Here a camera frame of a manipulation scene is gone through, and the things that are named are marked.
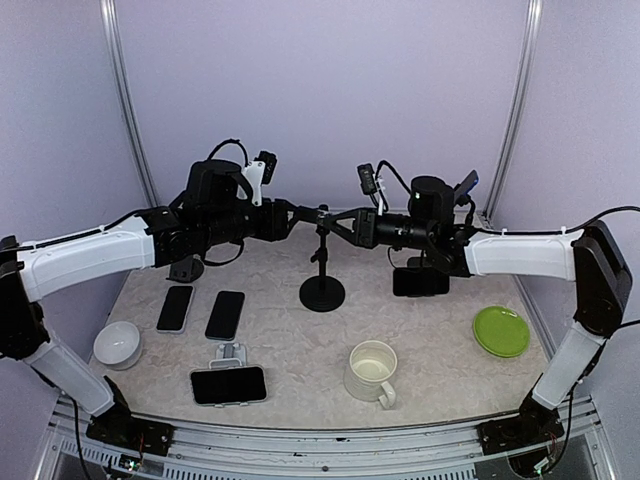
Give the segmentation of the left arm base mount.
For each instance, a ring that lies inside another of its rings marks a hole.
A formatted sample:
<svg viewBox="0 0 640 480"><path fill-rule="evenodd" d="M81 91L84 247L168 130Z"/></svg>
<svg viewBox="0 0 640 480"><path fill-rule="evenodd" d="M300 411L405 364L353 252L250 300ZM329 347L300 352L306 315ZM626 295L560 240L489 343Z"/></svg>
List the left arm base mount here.
<svg viewBox="0 0 640 480"><path fill-rule="evenodd" d="M95 418L86 431L92 440L163 457L168 454L173 434L171 424L138 417Z"/></svg>

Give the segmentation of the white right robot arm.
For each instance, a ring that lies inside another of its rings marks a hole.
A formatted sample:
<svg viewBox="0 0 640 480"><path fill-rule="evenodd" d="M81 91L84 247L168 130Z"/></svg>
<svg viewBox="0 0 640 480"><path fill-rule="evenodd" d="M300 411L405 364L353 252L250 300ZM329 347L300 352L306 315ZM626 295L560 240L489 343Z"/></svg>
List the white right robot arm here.
<svg viewBox="0 0 640 480"><path fill-rule="evenodd" d="M546 409L564 400L621 327L632 275L598 217L551 232L497 232L455 223L455 206L469 202L477 181L475 172L455 187L437 177L418 176L411 182L405 215L362 207L341 214L321 211L316 222L354 246L416 249L430 267L449 277L523 275L574 283L574 323L532 389L539 405L529 406L511 423L512 436L531 444L550 427Z"/></svg>

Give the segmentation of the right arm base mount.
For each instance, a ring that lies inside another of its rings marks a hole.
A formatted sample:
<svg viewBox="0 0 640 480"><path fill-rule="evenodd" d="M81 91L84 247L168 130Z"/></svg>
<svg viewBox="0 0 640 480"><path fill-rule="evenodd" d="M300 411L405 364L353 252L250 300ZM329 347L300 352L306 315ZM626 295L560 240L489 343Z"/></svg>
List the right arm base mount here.
<svg viewBox="0 0 640 480"><path fill-rule="evenodd" d="M520 415L482 422L476 430L484 455L536 445L565 434L559 419L552 418L540 425L532 417Z"/></svg>

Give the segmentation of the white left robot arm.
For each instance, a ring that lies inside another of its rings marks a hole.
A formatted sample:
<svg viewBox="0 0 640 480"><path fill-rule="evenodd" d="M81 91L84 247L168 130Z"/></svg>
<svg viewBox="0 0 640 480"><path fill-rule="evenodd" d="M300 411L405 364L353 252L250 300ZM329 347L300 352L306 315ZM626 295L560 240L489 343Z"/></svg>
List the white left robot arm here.
<svg viewBox="0 0 640 480"><path fill-rule="evenodd" d="M44 325L41 300L59 290L130 270L159 268L224 243L246 238L279 241L315 208L261 196L263 170L226 160L198 161L187 186L168 206L136 210L119 220L66 237L1 241L1 354L30 365L48 382L100 417L102 430L121 445L140 434L117 386Z"/></svg>

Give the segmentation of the phone with purple edge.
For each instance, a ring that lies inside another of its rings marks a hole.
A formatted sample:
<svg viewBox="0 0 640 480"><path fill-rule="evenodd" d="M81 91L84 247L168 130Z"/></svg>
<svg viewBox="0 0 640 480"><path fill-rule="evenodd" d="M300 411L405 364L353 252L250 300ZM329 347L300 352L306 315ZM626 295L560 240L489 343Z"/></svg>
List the phone with purple edge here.
<svg viewBox="0 0 640 480"><path fill-rule="evenodd" d="M449 276L433 268L395 268L392 291L397 297L430 297L449 292Z"/></svg>

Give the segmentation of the black round-base phone stand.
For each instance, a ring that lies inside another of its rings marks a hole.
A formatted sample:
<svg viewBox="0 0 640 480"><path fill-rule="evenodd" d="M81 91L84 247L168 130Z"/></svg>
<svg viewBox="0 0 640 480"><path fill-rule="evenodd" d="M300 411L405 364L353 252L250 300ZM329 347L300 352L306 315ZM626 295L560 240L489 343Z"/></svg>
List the black round-base phone stand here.
<svg viewBox="0 0 640 480"><path fill-rule="evenodd" d="M339 308L345 300L346 292L343 284L327 274L329 230L324 226L316 226L319 236L319 247L311 256L312 263L318 263L319 273L306 279L299 289L299 299L309 310L326 313Z"/></svg>

